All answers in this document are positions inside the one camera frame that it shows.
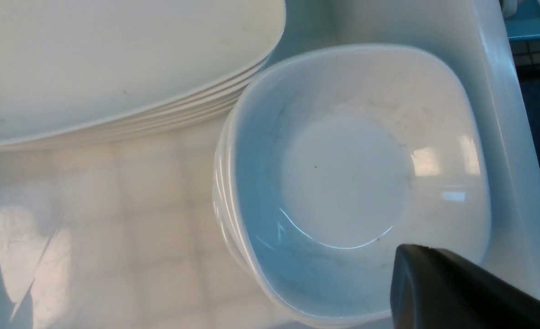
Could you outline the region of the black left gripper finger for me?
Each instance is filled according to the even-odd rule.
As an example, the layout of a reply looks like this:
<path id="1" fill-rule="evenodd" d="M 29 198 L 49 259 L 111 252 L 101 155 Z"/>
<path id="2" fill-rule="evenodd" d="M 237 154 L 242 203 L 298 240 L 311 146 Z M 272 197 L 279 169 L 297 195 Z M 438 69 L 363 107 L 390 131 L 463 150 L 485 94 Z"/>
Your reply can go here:
<path id="1" fill-rule="evenodd" d="M 447 249 L 397 247 L 395 329 L 540 329 L 540 301 Z"/>

